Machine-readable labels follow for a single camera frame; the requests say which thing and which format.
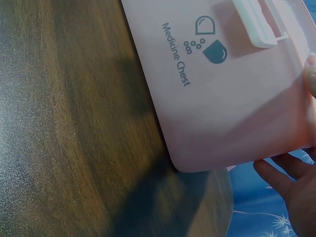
white flower print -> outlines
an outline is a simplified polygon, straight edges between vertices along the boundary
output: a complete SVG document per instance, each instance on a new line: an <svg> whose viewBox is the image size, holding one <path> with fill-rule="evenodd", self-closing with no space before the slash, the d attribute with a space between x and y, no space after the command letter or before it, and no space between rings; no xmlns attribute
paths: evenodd
<svg viewBox="0 0 316 237"><path fill-rule="evenodd" d="M273 227L279 229L284 227L285 225L290 225L290 221L285 216L278 216L273 222Z"/></svg>
<svg viewBox="0 0 316 237"><path fill-rule="evenodd" d="M314 164L315 161L312 160L309 154L302 150L302 160L308 164Z"/></svg>
<svg viewBox="0 0 316 237"><path fill-rule="evenodd" d="M277 234L275 234L273 231L271 231L270 233L265 232L265 235L261 237L277 237Z"/></svg>

white latch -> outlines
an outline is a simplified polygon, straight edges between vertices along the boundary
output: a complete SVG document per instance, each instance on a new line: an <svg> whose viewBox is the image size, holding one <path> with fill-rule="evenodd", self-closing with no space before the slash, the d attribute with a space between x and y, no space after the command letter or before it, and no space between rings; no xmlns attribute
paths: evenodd
<svg viewBox="0 0 316 237"><path fill-rule="evenodd" d="M272 48L288 34L276 37L268 24L258 0L232 0L247 30L251 43L259 48Z"/></svg>

blue fabric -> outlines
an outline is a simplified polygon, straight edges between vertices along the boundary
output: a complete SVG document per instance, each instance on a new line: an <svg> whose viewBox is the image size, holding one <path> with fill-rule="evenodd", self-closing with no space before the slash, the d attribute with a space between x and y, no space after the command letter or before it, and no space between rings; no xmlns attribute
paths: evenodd
<svg viewBox="0 0 316 237"><path fill-rule="evenodd" d="M316 0L305 0L316 21ZM313 160L302 150L291 153L308 163ZM275 168L284 172L267 159ZM234 212L227 237L294 237L283 199L254 171L253 163L230 171L234 192Z"/></svg>

wooden table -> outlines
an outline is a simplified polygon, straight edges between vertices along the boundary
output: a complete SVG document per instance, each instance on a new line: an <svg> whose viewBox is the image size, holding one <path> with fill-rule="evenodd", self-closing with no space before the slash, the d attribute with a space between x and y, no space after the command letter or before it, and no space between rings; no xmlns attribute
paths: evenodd
<svg viewBox="0 0 316 237"><path fill-rule="evenodd" d="M226 171L176 172L119 0L0 0L0 236L222 237Z"/></svg>

